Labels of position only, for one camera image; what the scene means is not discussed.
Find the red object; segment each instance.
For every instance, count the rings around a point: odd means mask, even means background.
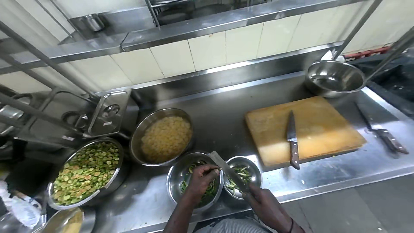
[[[377,53],[383,54],[383,53],[386,53],[389,49],[390,49],[390,46],[382,47],[382,48],[379,48],[379,49],[370,49],[370,50],[363,51],[363,52],[344,55],[344,58],[345,58],[345,60],[351,59],[351,58],[353,58],[353,60],[355,60],[355,59],[359,59],[359,58],[369,57],[369,56],[371,56],[373,54],[377,54]]]

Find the label sticker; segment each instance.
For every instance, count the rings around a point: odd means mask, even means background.
[[[62,136],[62,138],[63,138],[63,139],[66,139],[66,140],[69,140],[69,141],[73,141],[73,140],[75,140],[74,138],[72,138],[72,137],[67,137],[67,136],[65,136],[65,135],[63,135],[63,136]]]

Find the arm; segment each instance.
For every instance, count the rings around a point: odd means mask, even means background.
[[[201,201],[210,181],[219,174],[218,168],[205,164],[193,170],[190,183],[168,220],[164,233],[187,233],[193,209]]]
[[[268,189],[261,189],[249,184],[251,193],[243,193],[243,198],[264,224],[279,233],[305,233],[305,231],[288,215],[276,197]]]

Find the bracelet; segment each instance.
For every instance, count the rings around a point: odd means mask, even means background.
[[[293,218],[290,218],[290,219],[292,220],[292,225],[290,226],[289,233],[292,233],[293,225],[295,224],[295,221],[293,220]]]

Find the person's left hand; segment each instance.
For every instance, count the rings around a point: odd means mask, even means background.
[[[184,194],[191,195],[193,199],[198,200],[199,202],[206,192],[209,183],[215,179],[219,173],[219,167],[216,165],[204,164],[194,168],[190,183]]]

